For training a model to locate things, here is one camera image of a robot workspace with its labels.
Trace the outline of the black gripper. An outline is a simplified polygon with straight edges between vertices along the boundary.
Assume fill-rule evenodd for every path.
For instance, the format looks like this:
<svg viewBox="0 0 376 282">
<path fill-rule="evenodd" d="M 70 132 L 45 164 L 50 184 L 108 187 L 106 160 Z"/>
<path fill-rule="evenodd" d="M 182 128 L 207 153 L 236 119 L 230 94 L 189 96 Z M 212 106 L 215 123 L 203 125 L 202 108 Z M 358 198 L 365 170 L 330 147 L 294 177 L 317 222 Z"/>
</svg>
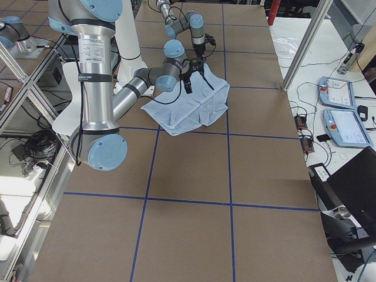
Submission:
<svg viewBox="0 0 376 282">
<path fill-rule="evenodd" d="M 206 50 L 206 44 L 193 44 L 193 50 L 195 54 L 197 55 L 197 61 L 200 63 L 204 63 L 204 53 Z"/>
<path fill-rule="evenodd" d="M 184 83 L 184 89 L 187 94 L 192 93 L 192 83 L 190 81 L 192 73 L 193 71 L 191 69 L 188 69 L 185 73 L 180 74 L 180 80 Z"/>
</svg>

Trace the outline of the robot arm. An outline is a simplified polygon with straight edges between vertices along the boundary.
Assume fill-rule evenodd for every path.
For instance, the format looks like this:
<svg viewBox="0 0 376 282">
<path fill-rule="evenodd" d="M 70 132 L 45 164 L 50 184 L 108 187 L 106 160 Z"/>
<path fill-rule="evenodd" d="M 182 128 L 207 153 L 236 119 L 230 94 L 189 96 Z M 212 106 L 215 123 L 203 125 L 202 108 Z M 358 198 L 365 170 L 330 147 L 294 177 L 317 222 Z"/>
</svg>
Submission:
<svg viewBox="0 0 376 282">
<path fill-rule="evenodd" d="M 186 14 L 181 12 L 179 18 L 172 12 L 172 3 L 174 1 L 158 0 L 156 8 L 162 14 L 165 21 L 165 32 L 170 38 L 175 38 L 178 34 L 189 30 L 191 33 L 193 50 L 196 56 L 206 61 L 204 55 L 206 44 L 209 43 L 209 34 L 204 32 L 204 20 L 201 14 L 196 11 L 189 11 Z"/>
<path fill-rule="evenodd" d="M 186 73 L 187 57 L 176 39 L 164 45 L 166 56 L 159 68 L 141 68 L 116 95 L 113 94 L 111 38 L 122 16 L 122 1 L 49 1 L 53 30 L 78 37 L 77 81 L 80 85 L 79 126 L 69 139 L 76 164 L 111 171 L 127 155 L 127 142 L 117 121 L 151 87 L 171 92 Z"/>
</svg>

